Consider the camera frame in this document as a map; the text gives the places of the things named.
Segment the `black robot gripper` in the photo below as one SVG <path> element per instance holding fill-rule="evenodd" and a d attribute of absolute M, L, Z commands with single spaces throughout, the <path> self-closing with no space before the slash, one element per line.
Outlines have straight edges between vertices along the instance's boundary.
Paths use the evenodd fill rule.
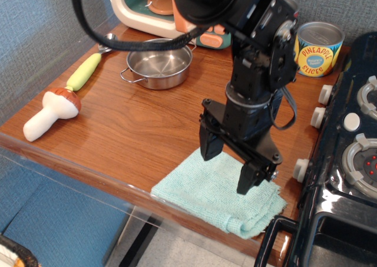
<path fill-rule="evenodd" d="M 273 119 L 277 115 L 283 94 L 276 91 L 262 104 L 251 100 L 228 98 L 226 104 L 206 98 L 200 115 L 200 153 L 204 161 L 219 155 L 227 145 L 244 160 L 237 193 L 272 180 L 282 156 L 270 136 Z"/>

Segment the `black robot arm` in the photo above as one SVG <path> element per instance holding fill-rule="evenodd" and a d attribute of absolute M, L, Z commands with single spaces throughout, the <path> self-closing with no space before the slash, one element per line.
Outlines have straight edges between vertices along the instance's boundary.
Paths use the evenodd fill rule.
<path fill-rule="evenodd" d="M 233 71 L 225 104 L 203 100 L 200 150 L 204 160 L 224 146 L 244 160 L 238 194 L 276 176 L 282 156 L 271 127 L 280 103 L 296 103 L 287 89 L 294 82 L 296 10 L 286 0 L 175 0 L 181 16 L 198 28 L 221 25 L 232 36 Z"/>

